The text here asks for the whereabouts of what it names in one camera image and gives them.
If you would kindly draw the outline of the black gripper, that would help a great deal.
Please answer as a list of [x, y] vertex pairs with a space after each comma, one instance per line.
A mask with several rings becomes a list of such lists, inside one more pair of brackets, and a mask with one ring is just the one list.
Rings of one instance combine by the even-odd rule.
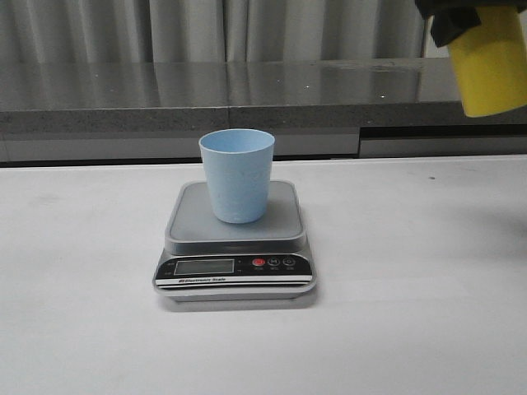
[[477, 7], [513, 7], [517, 13], [526, 9], [525, 0], [415, 0], [414, 3], [424, 20], [432, 18], [430, 32], [437, 48], [482, 24]]

